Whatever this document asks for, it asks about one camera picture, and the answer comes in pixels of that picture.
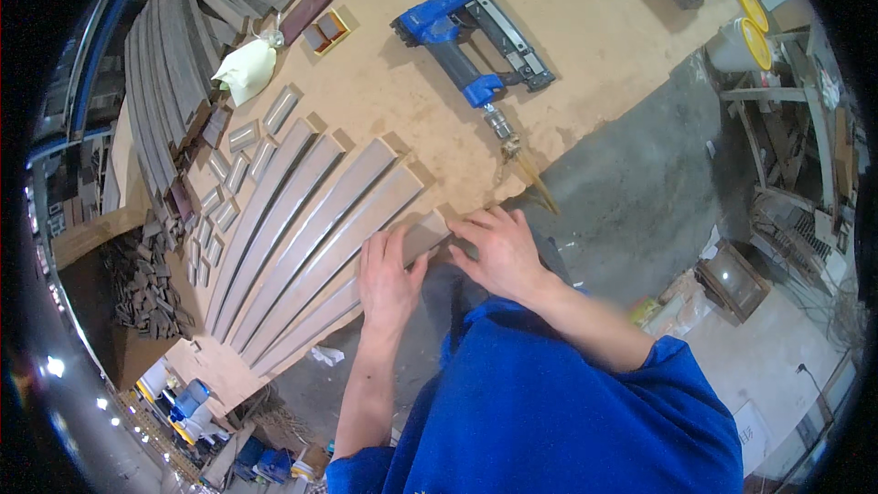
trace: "hand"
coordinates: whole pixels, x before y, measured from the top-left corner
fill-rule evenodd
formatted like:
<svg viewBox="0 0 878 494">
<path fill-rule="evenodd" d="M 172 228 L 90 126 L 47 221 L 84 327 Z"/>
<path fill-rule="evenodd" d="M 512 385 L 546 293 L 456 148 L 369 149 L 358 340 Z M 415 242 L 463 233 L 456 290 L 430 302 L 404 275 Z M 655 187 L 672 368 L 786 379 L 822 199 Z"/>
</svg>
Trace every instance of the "hand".
<svg viewBox="0 0 878 494">
<path fill-rule="evenodd" d="M 462 222 L 448 222 L 448 227 L 478 248 L 475 261 L 460 248 L 449 247 L 455 264 L 492 294 L 527 306 L 553 276 L 540 263 L 521 210 L 476 210 Z"/>
<path fill-rule="evenodd" d="M 399 339 L 418 304 L 427 255 L 414 260 L 411 272 L 402 263 L 402 239 L 408 227 L 379 231 L 363 242 L 357 285 L 363 303 L 363 336 Z"/>
</svg>

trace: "white bucket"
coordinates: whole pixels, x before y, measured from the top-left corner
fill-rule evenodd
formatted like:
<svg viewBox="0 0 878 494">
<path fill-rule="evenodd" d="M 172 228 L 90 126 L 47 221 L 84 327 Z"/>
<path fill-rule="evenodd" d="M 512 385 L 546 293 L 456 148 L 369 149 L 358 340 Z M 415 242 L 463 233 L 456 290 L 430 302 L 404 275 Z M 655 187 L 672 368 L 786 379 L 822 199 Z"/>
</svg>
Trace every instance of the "white bucket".
<svg viewBox="0 0 878 494">
<path fill-rule="evenodd" d="M 745 17 L 729 21 L 723 27 L 720 27 L 719 32 L 704 45 L 708 58 L 710 58 L 710 63 L 718 71 L 763 71 L 771 68 L 770 64 L 768 67 L 760 65 L 747 45 L 744 32 L 749 30 L 752 33 L 754 29 L 756 32 L 759 32 L 755 25 L 752 25 L 752 28 L 747 27 L 749 24 L 752 24 L 752 21 Z M 752 35 L 752 37 L 765 39 L 761 33 Z"/>
</svg>

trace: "yellow bucket lid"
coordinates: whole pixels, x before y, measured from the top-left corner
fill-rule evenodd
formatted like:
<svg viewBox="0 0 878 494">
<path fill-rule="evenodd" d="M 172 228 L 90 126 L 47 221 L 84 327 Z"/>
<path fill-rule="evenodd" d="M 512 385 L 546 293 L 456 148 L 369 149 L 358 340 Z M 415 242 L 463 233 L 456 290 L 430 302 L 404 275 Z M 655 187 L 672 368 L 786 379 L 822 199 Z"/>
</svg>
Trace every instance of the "yellow bucket lid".
<svg viewBox="0 0 878 494">
<path fill-rule="evenodd" d="M 762 34 L 756 23 L 748 17 L 741 18 L 741 33 L 747 49 L 763 71 L 771 69 L 771 49 L 768 48 L 766 36 Z"/>
<path fill-rule="evenodd" d="M 760 31 L 768 32 L 768 18 L 765 10 L 762 9 L 760 0 L 738 0 L 738 3 L 746 16 L 756 24 L 756 27 L 760 28 Z"/>
</svg>

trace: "blue container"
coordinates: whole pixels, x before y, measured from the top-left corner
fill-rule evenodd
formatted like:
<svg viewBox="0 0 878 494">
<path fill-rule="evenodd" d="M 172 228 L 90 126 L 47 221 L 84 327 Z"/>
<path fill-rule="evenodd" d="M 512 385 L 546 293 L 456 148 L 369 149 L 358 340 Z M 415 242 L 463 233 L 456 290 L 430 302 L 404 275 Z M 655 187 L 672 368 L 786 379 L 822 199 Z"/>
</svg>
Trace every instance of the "blue container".
<svg viewBox="0 0 878 494">
<path fill-rule="evenodd" d="M 290 478 L 290 469 L 295 461 L 296 456 L 286 448 L 283 450 L 269 449 L 262 453 L 257 468 L 260 475 L 275 483 L 283 484 Z"/>
<path fill-rule="evenodd" d="M 235 474 L 245 481 L 252 481 L 257 478 L 257 474 L 253 471 L 253 466 L 257 465 L 262 453 L 265 452 L 265 445 L 256 437 L 250 437 L 244 443 L 238 456 L 235 458 Z"/>
<path fill-rule="evenodd" d="M 184 418 L 191 418 L 192 414 L 198 410 L 204 401 L 211 396 L 211 391 L 207 389 L 198 378 L 189 382 L 177 400 L 174 401 L 174 408 L 170 409 L 171 421 L 179 422 Z"/>
</svg>

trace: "blue nail gun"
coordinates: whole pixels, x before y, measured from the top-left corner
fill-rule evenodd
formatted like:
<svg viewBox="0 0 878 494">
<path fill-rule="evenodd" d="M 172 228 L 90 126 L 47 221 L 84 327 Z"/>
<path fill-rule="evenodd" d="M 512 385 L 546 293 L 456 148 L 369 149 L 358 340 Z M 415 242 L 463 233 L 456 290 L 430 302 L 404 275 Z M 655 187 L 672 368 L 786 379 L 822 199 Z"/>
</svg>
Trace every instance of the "blue nail gun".
<svg viewBox="0 0 878 494">
<path fill-rule="evenodd" d="M 393 20 L 390 27 L 406 46 L 423 45 L 474 108 L 493 100 L 504 86 L 524 83 L 536 92 L 555 80 L 533 47 L 493 0 L 427 0 Z M 480 73 L 457 46 L 460 29 L 481 28 L 513 71 Z"/>
</svg>

